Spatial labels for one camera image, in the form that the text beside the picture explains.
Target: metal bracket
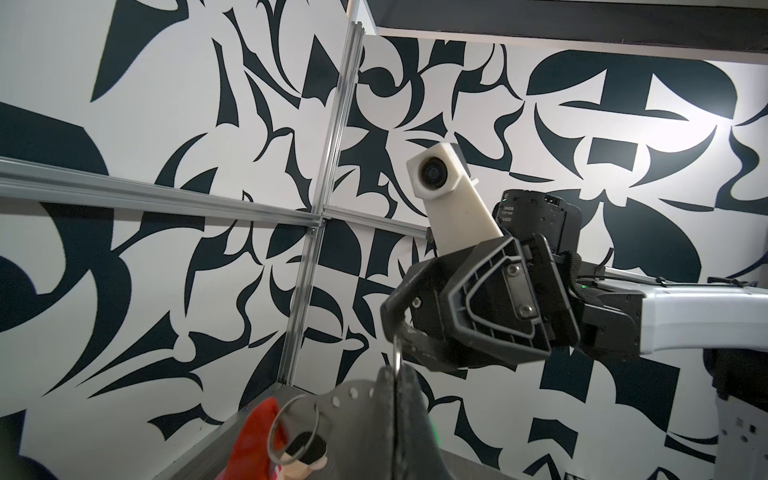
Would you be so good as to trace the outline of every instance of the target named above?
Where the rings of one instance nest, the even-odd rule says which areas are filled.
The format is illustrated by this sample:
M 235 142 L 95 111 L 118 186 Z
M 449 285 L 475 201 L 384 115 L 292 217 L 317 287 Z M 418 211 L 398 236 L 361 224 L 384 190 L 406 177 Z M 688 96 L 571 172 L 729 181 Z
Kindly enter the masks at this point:
M 321 221 L 319 212 L 253 204 L 7 157 L 0 157 L 0 197 L 292 225 Z
M 333 192 L 333 175 L 339 163 L 341 153 L 341 136 L 349 117 L 349 109 L 355 93 L 357 69 L 362 56 L 363 29 L 360 23 L 349 23 L 342 65 L 339 69 L 339 81 L 336 84 L 336 96 L 331 110 L 331 122 L 328 127 L 326 146 L 323 152 L 323 162 L 317 177 L 317 187 L 312 206 L 312 213 L 317 215 L 315 226 L 308 232 L 304 241 L 304 251 L 296 278 L 296 289 L 291 300 L 290 318 L 286 328 L 286 340 L 283 356 L 280 359 L 280 369 L 277 379 L 286 385 L 293 384 L 296 375 L 296 365 L 299 362 L 299 351 L 304 336 L 306 313 L 310 307 L 312 289 L 315 280 L 315 268 L 320 258 L 323 245 L 325 224 L 322 214 Z

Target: black cable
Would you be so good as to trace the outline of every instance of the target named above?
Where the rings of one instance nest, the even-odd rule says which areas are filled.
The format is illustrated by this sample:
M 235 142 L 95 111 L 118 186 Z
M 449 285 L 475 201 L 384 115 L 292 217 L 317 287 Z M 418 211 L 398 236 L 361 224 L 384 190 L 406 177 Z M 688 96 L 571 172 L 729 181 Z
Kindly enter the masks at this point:
M 576 287 L 576 279 L 578 278 L 578 271 L 581 268 L 581 255 L 576 252 L 563 252 L 563 257 L 568 263 L 568 286 L 571 288 L 573 294 L 582 302 L 593 306 L 605 306 L 602 300 L 597 298 L 591 293 L 587 293 L 580 288 Z
M 635 279 L 627 278 L 624 276 L 613 276 L 613 275 L 579 275 L 577 278 L 596 278 L 599 280 L 622 280 L 624 282 L 642 283 L 643 285 L 668 286 L 663 282 L 647 282 L 645 280 L 635 280 Z
M 594 274 L 597 275 L 598 271 L 607 265 L 608 261 L 611 259 L 611 257 L 614 255 L 614 248 L 610 247 L 608 249 L 608 253 L 605 254 L 605 258 L 602 262 L 600 262 L 595 268 L 594 268 Z

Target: metal key ring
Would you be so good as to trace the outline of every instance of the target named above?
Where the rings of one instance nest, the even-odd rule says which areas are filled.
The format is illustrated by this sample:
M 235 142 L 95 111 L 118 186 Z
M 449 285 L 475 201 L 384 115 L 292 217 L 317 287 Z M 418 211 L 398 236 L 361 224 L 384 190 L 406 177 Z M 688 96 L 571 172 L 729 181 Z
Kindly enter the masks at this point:
M 304 446 L 301 449 L 299 449 L 298 452 L 296 452 L 295 454 L 291 455 L 292 458 L 290 460 L 288 460 L 287 462 L 283 461 L 281 458 L 277 458 L 277 454 L 272 450 L 272 441 L 273 441 L 272 437 L 275 435 L 275 430 L 276 430 L 278 422 L 280 421 L 280 416 L 288 409 L 288 407 L 291 406 L 291 404 L 293 404 L 296 400 L 298 400 L 300 398 L 303 398 L 303 397 L 306 397 L 306 395 L 295 396 L 291 400 L 288 400 L 288 402 L 286 402 L 285 405 L 283 405 L 283 408 L 281 408 L 279 410 L 279 412 L 277 413 L 277 416 L 272 421 L 272 425 L 270 426 L 270 433 L 269 433 L 269 435 L 266 436 L 266 454 L 270 457 L 270 460 L 272 461 L 272 463 L 274 463 L 276 465 L 280 465 L 280 466 L 284 467 L 286 465 L 290 465 L 290 464 L 294 463 L 296 460 L 301 458 L 302 455 L 304 455 L 307 450 L 309 450 L 310 445 L 312 445 L 312 441 L 315 439 L 315 434 L 317 433 L 317 426 L 320 423 L 320 412 L 317 409 L 317 403 L 315 403 L 315 426 L 312 429 L 312 435 L 310 435 L 310 439 L 307 441 L 307 443 L 304 444 Z
M 397 378 L 398 373 L 400 373 L 400 366 L 402 365 L 402 340 L 395 335 L 395 337 L 392 339 L 392 357 L 393 357 L 393 365 L 392 369 L 395 371 L 395 378 Z

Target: abstract black shapes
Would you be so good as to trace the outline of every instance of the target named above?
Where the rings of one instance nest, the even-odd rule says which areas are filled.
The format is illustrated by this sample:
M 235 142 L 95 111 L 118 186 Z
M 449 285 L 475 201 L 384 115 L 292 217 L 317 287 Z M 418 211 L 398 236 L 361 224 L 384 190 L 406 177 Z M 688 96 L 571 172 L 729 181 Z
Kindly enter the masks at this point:
M 11 287 L 3 287 L 4 289 L 17 289 L 15 291 L 19 295 L 9 295 L 7 290 L 3 293 L 5 315 L 0 320 L 0 332 L 21 325 L 50 308 L 77 285 L 86 272 L 92 270 L 94 280 L 97 282 L 98 301 L 113 299 L 116 302 L 113 306 L 99 303 L 98 307 L 99 313 L 96 319 L 97 325 L 94 326 L 94 334 L 109 334 L 112 328 L 104 323 L 108 322 L 119 328 L 124 318 L 123 307 L 127 305 L 127 301 L 131 297 L 131 278 L 127 268 L 117 257 L 117 254 L 109 250 L 114 211 L 109 208 L 80 205 L 42 204 L 42 206 L 51 216 L 61 238 L 66 268 L 52 292 L 36 295 L 30 290 L 30 285 L 24 286 L 26 280 L 21 277 L 22 272 L 17 270 L 18 267 L 4 262 L 3 269 L 5 272 L 21 283 Z M 109 320 L 109 315 L 114 315 L 114 318 Z M 92 356 L 95 350 L 103 345 L 103 342 L 108 343 L 110 340 L 111 337 L 109 339 L 94 339 L 92 336 L 88 343 L 87 352 L 84 352 L 83 355 Z M 81 365 L 82 362 L 78 361 L 78 372 Z
M 664 439 L 664 446 L 668 449 L 677 450 L 678 452 L 682 452 L 686 455 L 690 455 L 692 457 L 700 458 L 704 460 L 705 462 L 714 463 L 715 462 L 715 455 L 709 455 L 704 452 L 699 452 L 696 449 L 692 449 L 688 445 L 684 445 L 677 440 L 673 439 L 669 435 Z
M 664 198 L 660 198 L 659 200 L 663 201 L 667 205 L 680 208 L 681 210 L 688 210 L 689 212 L 712 212 L 715 210 L 714 207 L 707 207 L 705 205 L 686 204 L 685 202 L 676 202 L 675 200 L 665 200 Z
M 304 79 L 301 98 L 317 98 L 323 105 L 326 105 L 328 96 L 331 94 L 331 90 L 336 88 L 338 80 L 339 71 L 336 70 L 336 66 L 328 56 L 326 49 L 320 44 L 320 40 L 315 37 L 312 40 L 310 62 L 306 66 L 306 78 Z
M 13 305 L 8 308 L 16 316 L 5 317 L 0 323 L 3 329 L 0 331 L 20 325 L 44 312 L 77 285 L 88 270 L 101 270 L 102 258 L 114 256 L 109 251 L 114 218 L 112 209 L 64 204 L 41 205 L 51 216 L 64 247 L 64 275 L 50 293 L 37 295 L 32 301 L 27 298 L 23 303 L 21 298 L 12 299 Z
M 680 369 L 649 359 L 601 362 L 616 385 L 616 403 L 633 407 L 666 432 Z
M 653 474 L 651 474 L 650 477 L 648 477 L 648 480 L 659 480 L 659 474 L 663 473 L 667 476 L 667 480 L 680 480 L 680 477 L 675 475 L 674 473 L 670 472 L 666 468 L 657 468 Z
M 321 332 L 318 329 L 308 327 L 304 330 L 304 338 L 314 340 L 320 343 L 338 343 L 341 339 L 338 336 L 329 335 L 328 333 Z
M 526 475 L 530 475 L 531 477 L 536 475 L 539 470 L 541 470 L 542 467 L 546 465 L 549 468 L 549 478 L 550 480 L 560 480 L 560 472 L 558 471 L 558 467 L 554 464 L 554 460 L 552 459 L 552 455 L 544 455 L 539 460 L 536 460 L 535 462 L 531 463 L 525 470 L 523 470 L 523 473 Z
M 702 110 L 733 118 L 737 93 L 727 74 L 711 63 L 680 58 L 644 57 L 596 51 L 560 51 L 541 61 L 531 73 L 528 94 L 547 94 L 578 85 L 605 71 L 600 104 L 565 105 L 591 110 L 686 120 L 670 111 L 646 110 L 655 75 L 670 90 Z
M 108 174 L 101 153 L 83 127 L 2 102 L 0 156 Z
M 116 359 L 109 362 L 104 368 L 94 373 L 89 379 L 99 373 L 109 370 L 113 366 L 120 365 L 126 360 L 132 359 L 147 352 L 153 352 L 160 349 L 173 349 L 178 335 L 170 324 L 170 311 L 163 315 L 159 322 L 155 323 L 140 339 L 129 346 L 127 350 L 121 353 Z
M 499 75 L 498 79 L 490 84 L 483 84 L 482 81 L 482 73 L 485 70 L 485 67 L 488 66 L 488 63 L 491 61 L 491 58 L 493 58 L 493 54 L 496 52 L 496 48 L 500 48 L 502 50 L 502 57 L 503 57 L 503 65 L 502 65 L 502 74 Z M 509 94 L 518 100 L 521 100 L 520 97 L 515 93 L 515 91 L 512 89 L 512 86 L 509 84 L 509 79 L 507 77 L 507 48 L 505 45 L 493 45 L 493 50 L 491 54 L 488 56 L 488 60 L 485 61 L 483 65 L 481 65 L 479 68 L 476 68 L 475 70 L 464 70 L 460 74 L 458 74 L 458 78 L 456 79 L 456 84 L 453 86 L 453 96 L 451 99 L 451 116 L 453 116 L 456 113 L 456 101 L 458 100 L 458 93 L 463 91 L 465 93 L 481 93 L 483 91 L 490 91 L 494 88 L 498 87 L 499 85 L 503 86 L 506 91 L 509 92 Z
M 293 296 L 294 288 L 288 290 L 281 290 L 275 283 L 275 277 L 273 272 L 270 272 L 270 295 L 272 296 L 272 303 L 275 307 L 285 316 L 290 316 L 290 299 Z
M 344 330 L 344 315 L 341 313 L 341 307 L 333 299 L 333 297 L 328 294 L 328 292 L 316 286 L 312 287 L 310 305 L 317 306 L 331 312 L 333 316 L 339 320 L 339 332 L 341 333 Z
M 358 84 L 368 85 L 371 92 L 376 97 L 381 98 L 392 97 L 402 90 L 402 84 L 400 86 L 395 85 L 395 79 L 392 77 L 392 73 L 382 67 L 374 67 L 366 71 L 361 71 L 358 75 Z
M 264 126 L 266 127 L 266 141 L 264 142 L 264 146 L 261 147 L 261 152 L 259 152 L 256 158 L 253 160 L 258 161 L 266 153 L 266 149 L 270 146 L 272 140 L 277 137 L 292 134 L 293 129 L 288 127 L 278 128 L 277 130 L 274 129 L 272 124 L 272 113 L 270 112 L 270 106 L 266 102 L 264 94 L 259 88 L 259 85 L 253 81 L 250 75 L 247 74 L 246 78 L 248 79 L 248 85 L 250 85 L 250 91 L 253 94 L 253 102 L 256 104 L 256 113 L 259 115 L 259 117 L 261 117 L 261 120 L 264 122 Z
M 181 190 L 198 192 L 199 194 L 209 194 L 210 186 L 214 183 L 214 177 L 216 177 L 216 171 L 218 169 L 219 167 L 214 167 L 204 171 L 202 174 L 195 175 L 181 186 Z
M 233 222 L 223 233 L 211 238 L 201 238 L 192 253 L 190 265 L 187 268 L 187 280 L 184 283 L 184 313 L 189 310 L 190 295 L 194 284 L 195 274 L 201 270 L 214 270 L 229 265 L 240 255 L 225 255 L 227 239 L 237 222 Z
M 306 235 L 306 227 L 300 225 L 285 225 L 278 223 L 270 237 L 270 245 L 266 248 L 266 258 L 276 257 L 293 247 Z
M 341 220 L 328 220 L 318 262 L 350 275 L 360 275 L 362 252 L 352 229 Z
M 293 182 L 296 184 L 296 190 L 299 192 L 299 198 L 304 204 L 307 210 L 312 210 L 312 203 L 310 202 L 310 184 L 312 181 L 309 178 L 304 178 L 299 170 L 299 163 L 296 160 L 296 135 L 290 141 L 290 150 L 288 151 L 288 159 L 286 161 L 285 172 L 293 178 Z
M 291 105 L 293 105 L 295 108 L 298 108 L 299 103 L 301 102 L 301 98 L 295 97 L 287 91 L 283 90 L 277 84 L 277 82 L 275 82 L 269 72 L 266 71 L 266 68 L 261 63 L 259 57 L 248 49 L 248 46 L 245 44 L 245 40 L 243 40 L 243 33 L 240 31 L 240 26 L 237 24 L 237 20 L 235 19 L 234 10 L 224 12 L 224 15 L 230 20 L 230 22 L 232 22 L 235 30 L 237 30 L 237 35 L 240 37 L 240 46 L 243 49 L 243 65 L 245 68 L 253 72 L 253 74 L 258 78 L 261 78 L 264 83 L 266 83 L 275 92 L 280 94 L 281 97 L 285 98 Z
M 541 117 L 538 116 L 538 106 L 534 107 L 533 120 L 536 125 L 536 133 L 538 133 L 539 139 L 549 153 L 552 154 L 552 157 L 560 162 L 563 167 L 569 169 L 574 175 L 581 178 L 574 163 L 574 152 L 576 151 L 579 142 L 584 140 L 584 137 L 566 138 L 551 131 L 544 125 L 544 122 L 541 121 Z
M 123 76 L 153 38 L 189 16 L 187 0 L 178 0 L 176 10 L 159 10 L 137 0 L 117 0 L 109 25 L 104 52 L 98 66 L 91 101 L 107 93 Z
M 675 282 L 699 280 L 699 253 L 672 220 L 631 198 L 626 207 L 606 202 L 603 218 L 616 248 L 614 268 L 640 267 L 647 275 Z
M 445 372 L 447 375 L 454 376 L 457 379 L 466 380 L 467 379 L 467 372 L 468 370 L 452 370 L 450 372 Z
M 428 138 L 409 138 L 407 141 L 411 142 L 412 144 L 420 145 L 424 148 L 430 148 L 440 143 L 437 140 L 429 140 Z
M 491 447 L 475 435 L 472 426 L 469 425 L 469 419 L 467 419 L 467 412 L 464 409 L 463 400 L 461 407 L 458 409 L 458 418 L 456 419 L 456 428 L 454 429 L 453 434 L 472 447 L 472 451 L 475 452 L 478 458 L 480 458 L 480 462 L 498 470 L 498 456 L 502 453 L 503 449 Z
M 251 403 L 268 386 L 277 381 L 277 371 L 280 369 L 280 357 L 283 355 L 283 344 L 285 344 L 285 341 L 286 334 L 284 333 L 266 351 L 264 357 L 259 362 L 259 366 L 253 371 L 250 379 L 248 379 L 248 383 L 245 385 L 238 409 L 242 409 Z
M 592 220 L 595 213 L 597 213 L 600 202 L 604 201 L 603 196 L 605 192 L 603 191 L 600 196 L 593 200 L 582 200 L 578 197 L 580 192 L 581 190 L 555 190 L 548 194 L 560 197 L 571 205 L 578 207 L 581 210 L 581 228 L 584 228 Z
M 759 119 L 765 117 L 766 115 L 768 115 L 768 104 L 766 104 L 766 106 L 763 107 L 763 110 L 757 112 L 754 117 L 750 118 L 747 121 L 744 121 L 744 122 L 738 124 L 737 127 L 743 127 L 745 125 L 752 124 L 752 123 L 758 121 Z
M 163 169 L 160 170 L 154 184 L 162 185 L 163 187 L 173 187 L 176 180 L 176 170 L 179 168 L 181 159 L 184 158 L 187 151 L 192 148 L 192 145 L 196 144 L 198 140 L 205 136 L 206 134 L 199 134 L 196 137 L 192 137 L 185 141 L 183 145 L 177 148 L 174 154 L 170 156 L 167 162 L 165 162 L 165 165 L 163 165 Z
M 363 75 L 369 72 L 370 70 L 360 74 L 361 82 Z M 422 217 L 426 217 L 426 215 L 416 208 L 411 200 L 408 199 L 397 181 L 395 171 L 392 168 L 392 161 L 386 150 L 386 141 L 389 132 L 370 123 L 362 115 L 357 104 L 357 97 L 353 98 L 347 125 L 368 131 L 366 136 L 360 142 L 353 147 L 342 151 L 341 156 L 339 157 L 339 166 L 356 165 L 360 168 L 360 182 L 357 187 L 357 194 L 362 195 L 368 192 L 373 192 L 382 195 L 389 202 L 389 212 L 387 212 L 386 217 L 392 218 L 395 209 L 397 208 L 397 202 L 395 202 L 389 195 L 388 185 L 379 185 L 379 178 L 383 174 L 385 177 L 389 178 L 390 182 L 392 182 L 392 186 L 397 191 L 402 202 L 409 209 Z
M 144 212 L 141 214 L 139 230 L 131 235 L 131 238 L 115 248 L 114 253 L 121 255 L 128 247 L 134 245 L 139 240 L 170 228 L 194 228 L 195 230 L 203 231 L 205 230 L 205 217 Z
M 687 150 L 665 152 L 654 150 L 653 148 L 648 147 L 648 153 L 650 154 L 650 167 L 648 168 L 648 172 L 643 176 L 643 178 L 635 185 L 633 185 L 633 187 L 636 187 L 637 185 L 648 184 L 652 181 L 659 180 L 660 178 L 669 177 L 671 174 L 675 174 L 680 170 L 683 170 L 688 165 L 692 164 L 710 146 L 712 139 L 715 138 L 716 130 L 717 127 L 712 130 L 712 133 L 710 133 L 707 138 L 702 140 L 699 144 L 688 148 Z
M 333 182 L 333 189 L 335 190 L 343 181 L 345 178 L 347 178 L 354 170 L 350 170 L 346 172 L 344 175 L 339 177 L 335 182 Z
M 752 265 L 749 265 L 744 270 L 736 272 L 733 275 L 729 275 L 727 278 L 738 278 L 742 275 L 747 275 L 749 272 L 756 270 L 758 267 L 765 265 L 767 263 L 768 263 L 768 252 L 765 252 L 763 256 L 757 259 L 755 263 L 753 263 Z
M 283 80 L 288 84 L 289 87 L 291 87 L 293 90 L 296 90 L 296 87 L 294 87 L 290 80 L 288 80 L 288 77 L 286 76 L 286 72 L 283 70 L 283 63 L 280 59 L 280 22 L 283 19 L 283 10 L 285 9 L 287 0 L 277 0 L 275 2 L 275 9 L 272 10 L 272 5 L 267 0 L 258 0 L 256 2 L 256 5 L 258 7 L 259 4 L 261 4 L 264 7 L 264 10 L 266 11 L 266 20 L 270 24 L 270 37 L 272 40 L 272 56 L 275 59 L 275 65 L 277 66 L 277 71 L 280 73 L 280 77 L 283 78 Z
M 533 418 L 531 431 L 528 433 L 528 443 L 545 439 L 555 440 L 568 453 L 568 456 L 574 458 L 578 432 L 571 430 L 558 420 Z
M 444 41 L 435 40 L 432 46 L 432 52 L 429 54 L 429 63 L 422 68 L 419 74 L 424 73 L 435 65 L 455 64 L 464 66 L 464 49 L 467 46 L 465 41 Z
M 587 164 L 613 164 L 632 171 L 636 154 L 637 144 L 596 137 L 592 139 Z
M 25 318 L 26 306 L 31 305 L 37 295 L 25 271 L 0 257 L 0 332 L 13 328 Z
M 216 125 L 232 124 L 235 127 L 239 127 L 237 102 L 235 102 L 235 96 L 232 93 L 230 79 L 227 77 L 227 67 L 224 66 L 221 45 L 219 45 L 218 41 L 213 40 L 213 42 L 216 49 L 216 59 L 219 61 L 219 82 L 221 84 L 219 89 L 219 116 L 216 119 Z
M 591 358 L 578 350 L 570 353 L 566 346 L 555 347 L 544 363 L 538 388 L 564 392 L 586 403 L 593 364 Z
M 504 138 L 504 132 L 507 127 L 514 124 L 523 113 L 525 104 L 521 105 L 517 111 L 513 111 L 510 114 L 502 115 L 493 122 L 493 131 L 496 133 L 496 137 L 504 145 L 504 153 L 501 158 L 490 158 L 483 154 L 480 150 L 475 148 L 470 141 L 464 138 L 460 134 L 455 134 L 459 147 L 462 148 L 464 158 L 468 164 L 479 165 L 481 167 L 494 168 L 501 171 L 509 171 L 510 165 L 512 165 L 512 150 L 509 148 L 506 139 Z
M 419 248 L 416 246 L 416 238 L 411 239 L 411 265 L 419 262 Z
M 179 162 L 181 162 L 181 158 L 187 150 L 189 150 L 189 148 L 203 136 L 205 136 L 205 134 L 197 135 L 195 138 L 188 140 L 184 145 L 179 147 L 165 163 L 163 170 L 157 175 L 154 184 L 162 185 L 164 187 L 173 187 L 174 179 L 176 177 L 176 169 L 179 166 Z M 218 167 L 215 167 L 198 174 L 186 182 L 181 187 L 181 190 L 198 192 L 199 194 L 209 194 L 210 186 L 214 182 L 217 170 Z M 194 228 L 195 230 L 203 231 L 205 230 L 205 217 L 144 212 L 141 214 L 141 225 L 139 226 L 139 230 L 131 235 L 131 238 L 125 240 L 120 246 L 115 248 L 114 252 L 117 255 L 121 255 L 128 247 L 134 245 L 139 240 L 149 237 L 153 233 L 168 230 L 170 228 Z
M 362 346 L 357 350 L 344 350 L 339 362 L 339 372 L 336 374 L 336 384 L 339 385 L 346 378 L 349 369 L 355 364 L 355 361 L 368 349 L 368 339 L 362 333 L 354 333 L 351 329 L 346 331 L 346 339 L 358 339 Z
M 254 283 L 251 283 L 249 286 L 247 286 L 244 292 L 253 293 L 253 291 L 256 290 L 256 286 L 261 281 L 263 274 L 264 272 L 262 271 L 262 273 L 259 275 L 259 278 L 257 278 L 257 280 Z M 237 297 L 237 306 L 238 306 L 238 310 L 240 310 L 241 315 L 243 315 L 243 311 L 241 310 L 241 308 L 242 308 L 242 305 L 244 305 L 243 298 L 245 296 L 246 295 L 241 293 Z M 142 367 L 138 370 L 135 370 L 127 374 L 126 376 L 121 377 L 120 379 L 115 380 L 114 382 L 105 386 L 103 389 L 91 395 L 91 397 L 99 396 L 101 394 L 111 392 L 117 389 L 122 389 L 128 386 L 137 385 L 138 383 L 149 382 L 151 380 L 159 380 L 159 379 L 186 378 L 198 384 L 200 389 L 202 389 L 203 388 L 202 380 L 200 380 L 200 377 L 198 377 L 192 372 L 200 368 L 201 366 L 207 365 L 208 363 L 211 363 L 226 355 L 229 355 L 230 353 L 238 349 L 247 348 L 248 341 L 250 339 L 251 329 L 252 327 L 251 327 L 250 321 L 246 321 L 243 328 L 243 333 L 240 335 L 240 338 L 229 341 L 229 342 L 224 340 L 219 340 L 210 335 L 206 335 L 205 333 L 190 332 L 189 337 L 192 340 L 192 343 L 194 343 L 195 345 L 195 357 L 194 359 L 192 359 L 192 361 L 179 362 L 178 360 L 172 357 L 159 360 L 145 367 Z
M 414 372 L 416 373 L 416 378 L 419 380 L 419 387 L 421 387 L 422 393 L 427 397 L 427 412 L 431 412 L 436 406 L 445 403 L 463 402 L 458 396 L 444 396 L 436 399 L 435 394 L 432 392 L 432 387 L 429 386 L 429 382 L 424 378 L 424 375 L 419 373 L 416 369 L 414 369 Z
M 532 184 L 544 184 L 546 182 L 552 181 L 549 178 L 534 177 L 533 175 L 516 174 L 515 172 L 509 172 L 509 176 L 512 178 L 517 178 L 518 180 L 523 180 L 524 182 L 532 183 Z
M 760 156 L 756 151 L 739 142 L 736 137 L 733 136 L 733 129 L 730 131 L 730 149 L 741 161 L 741 170 L 739 170 L 739 173 L 736 174 L 736 176 L 728 180 L 717 191 L 715 208 L 735 210 L 737 212 L 745 212 L 748 214 L 768 215 L 768 197 L 757 198 L 755 200 L 738 200 L 733 198 L 733 195 L 731 194 L 733 185 L 749 172 L 757 168 L 757 165 L 760 163 Z
M 416 118 L 424 104 L 424 81 L 419 68 L 419 40 L 417 38 L 389 37 L 387 40 L 395 46 L 402 61 L 402 83 L 398 91 L 406 85 L 411 85 L 411 105 L 408 113 L 397 127 L 402 127 Z
M 678 437 L 682 439 L 686 439 L 688 442 L 697 443 L 699 445 L 717 445 L 717 435 L 714 437 L 709 437 L 708 439 L 692 439 L 691 437 L 686 437 L 685 435 L 680 435 L 679 433 L 670 432 L 672 435 L 677 435 Z
M 91 272 L 96 282 L 98 308 L 91 338 L 78 361 L 51 390 L 77 375 L 107 348 L 122 326 L 131 303 L 131 274 L 125 262 L 109 251 L 101 255 L 94 252 L 94 257 L 97 259 L 91 265 Z
M 442 120 L 442 113 L 435 115 L 434 118 L 427 120 L 418 127 L 409 128 L 408 131 L 431 131 L 441 137 L 448 133 L 448 129 L 445 128 L 445 122 Z
M 35 460 L 19 455 L 22 445 L 22 431 L 27 411 L 0 417 L 0 458 L 6 478 L 31 480 L 57 480 L 46 467 Z
M 360 321 L 360 325 L 366 332 L 373 338 L 376 338 L 376 328 L 373 325 L 373 314 L 371 313 L 371 307 L 365 300 L 366 295 L 371 293 L 383 293 L 389 295 L 394 289 L 381 283 L 372 282 L 371 280 L 359 278 L 357 279 L 357 288 L 355 290 L 355 299 L 352 303 L 352 310 L 357 315 L 357 319 Z
M 152 420 L 148 420 L 147 423 L 151 423 L 152 425 L 158 427 L 163 434 L 163 440 L 168 440 L 171 435 L 178 431 L 178 429 L 185 426 L 188 422 L 198 419 L 202 420 L 208 425 L 223 424 L 223 422 L 209 417 L 205 410 L 203 410 L 203 406 L 199 403 L 186 412 L 161 415 L 159 417 L 153 418 Z
M 249 349 L 255 349 L 258 346 L 262 346 L 264 343 L 267 343 L 275 335 L 277 335 L 277 332 L 272 332 L 269 335 L 263 336 L 260 339 L 254 341 L 254 342 L 249 343 L 248 344 L 248 348 Z

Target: screw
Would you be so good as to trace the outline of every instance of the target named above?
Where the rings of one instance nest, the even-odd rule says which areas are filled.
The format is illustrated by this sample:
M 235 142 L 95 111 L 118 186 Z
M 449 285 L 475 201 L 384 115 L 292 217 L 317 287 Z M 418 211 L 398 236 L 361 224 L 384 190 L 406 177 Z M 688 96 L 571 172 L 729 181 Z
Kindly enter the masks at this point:
M 520 266 L 516 263 L 513 263 L 512 265 L 507 265 L 505 272 L 508 276 L 516 276 L 518 273 L 520 273 Z
M 518 312 L 520 313 L 521 316 L 531 316 L 531 314 L 533 313 L 533 307 L 530 305 L 522 305 L 518 309 Z

